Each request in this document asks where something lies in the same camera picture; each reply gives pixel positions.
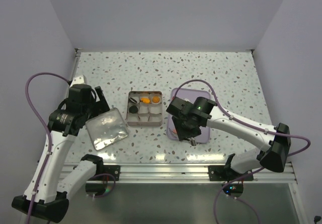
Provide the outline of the metal tongs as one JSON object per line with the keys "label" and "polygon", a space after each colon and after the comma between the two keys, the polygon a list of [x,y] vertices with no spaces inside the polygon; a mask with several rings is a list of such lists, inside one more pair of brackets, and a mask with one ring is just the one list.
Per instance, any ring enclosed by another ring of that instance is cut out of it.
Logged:
{"label": "metal tongs", "polygon": [[187,141],[189,142],[189,144],[191,146],[196,146],[197,145],[197,142],[196,142],[195,138],[193,138],[193,137],[192,138],[188,138]]}

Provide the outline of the black round cookie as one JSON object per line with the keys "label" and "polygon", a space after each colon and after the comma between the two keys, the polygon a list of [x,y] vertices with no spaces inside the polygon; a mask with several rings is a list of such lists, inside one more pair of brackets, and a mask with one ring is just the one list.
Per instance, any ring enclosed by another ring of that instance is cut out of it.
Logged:
{"label": "black round cookie", "polygon": [[138,107],[137,107],[137,106],[131,106],[131,107],[129,108],[129,113],[131,113],[131,114],[136,114],[136,113],[138,113]]}

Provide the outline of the lilac plastic tray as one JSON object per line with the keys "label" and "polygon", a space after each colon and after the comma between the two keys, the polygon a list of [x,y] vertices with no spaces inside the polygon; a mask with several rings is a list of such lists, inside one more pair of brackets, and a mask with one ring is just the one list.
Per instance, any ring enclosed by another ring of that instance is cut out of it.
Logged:
{"label": "lilac plastic tray", "polygon": [[[176,95],[177,97],[194,103],[197,97],[204,97],[210,99],[210,93],[203,90],[192,90],[186,88],[180,88],[179,92]],[[167,136],[171,140],[178,141],[178,136],[172,134],[171,129],[175,129],[171,114],[168,115],[167,123]],[[209,127],[200,127],[201,135],[195,137],[197,143],[208,143],[210,140],[210,128]]]}

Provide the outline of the orange flower cookie top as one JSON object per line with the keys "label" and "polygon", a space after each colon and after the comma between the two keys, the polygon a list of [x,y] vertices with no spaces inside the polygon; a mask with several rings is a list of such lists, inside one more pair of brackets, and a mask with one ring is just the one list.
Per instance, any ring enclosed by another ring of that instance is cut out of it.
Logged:
{"label": "orange flower cookie top", "polygon": [[140,101],[143,102],[143,103],[145,103],[145,104],[150,104],[150,99],[147,98],[147,97],[140,98]]}

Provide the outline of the orange swirl cookie top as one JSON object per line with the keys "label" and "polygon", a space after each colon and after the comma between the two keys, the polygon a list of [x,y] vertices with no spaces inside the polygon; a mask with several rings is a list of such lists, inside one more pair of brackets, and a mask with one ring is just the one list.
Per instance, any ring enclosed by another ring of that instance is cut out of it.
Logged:
{"label": "orange swirl cookie top", "polygon": [[153,97],[152,97],[152,99],[151,99],[151,102],[152,102],[153,104],[158,104],[158,103],[160,103],[160,102],[161,102],[161,99],[160,99],[160,97],[159,97],[159,96],[153,96]]}

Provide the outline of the black sandwich cookie top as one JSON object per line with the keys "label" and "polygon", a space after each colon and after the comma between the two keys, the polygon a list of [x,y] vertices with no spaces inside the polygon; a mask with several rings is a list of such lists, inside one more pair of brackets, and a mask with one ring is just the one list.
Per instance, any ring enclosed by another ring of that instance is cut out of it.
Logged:
{"label": "black sandwich cookie top", "polygon": [[131,102],[131,103],[133,103],[133,104],[137,104],[138,102],[134,99],[134,98],[132,98],[132,97],[130,97],[129,98],[129,101]]}

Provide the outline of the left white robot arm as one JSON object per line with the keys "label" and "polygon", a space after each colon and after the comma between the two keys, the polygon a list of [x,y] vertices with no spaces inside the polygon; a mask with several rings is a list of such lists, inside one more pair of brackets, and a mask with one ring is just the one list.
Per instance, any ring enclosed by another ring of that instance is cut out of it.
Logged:
{"label": "left white robot arm", "polygon": [[28,217],[59,223],[67,213],[72,196],[89,180],[106,175],[103,159],[86,154],[62,181],[66,156],[85,123],[110,110],[101,87],[75,84],[68,97],[49,116],[47,138],[38,167],[23,195],[13,198],[12,207]]}

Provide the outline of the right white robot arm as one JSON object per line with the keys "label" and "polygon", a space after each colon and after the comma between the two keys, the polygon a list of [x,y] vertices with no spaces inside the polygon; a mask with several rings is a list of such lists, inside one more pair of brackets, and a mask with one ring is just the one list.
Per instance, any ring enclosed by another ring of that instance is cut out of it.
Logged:
{"label": "right white robot arm", "polygon": [[231,154],[223,167],[215,171],[220,180],[230,181],[257,168],[282,173],[289,154],[291,140],[289,126],[261,124],[226,109],[204,97],[194,103],[173,97],[167,112],[171,115],[178,139],[190,140],[201,134],[202,127],[221,130],[239,137],[254,146],[242,154]]}

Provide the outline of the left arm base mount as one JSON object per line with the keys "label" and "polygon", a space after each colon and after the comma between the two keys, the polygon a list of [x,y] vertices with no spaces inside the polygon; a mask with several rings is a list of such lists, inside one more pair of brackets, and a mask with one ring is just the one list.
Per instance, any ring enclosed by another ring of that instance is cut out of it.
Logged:
{"label": "left arm base mount", "polygon": [[107,165],[103,171],[89,178],[85,185],[86,194],[92,198],[103,198],[110,195],[119,181],[120,166]]}

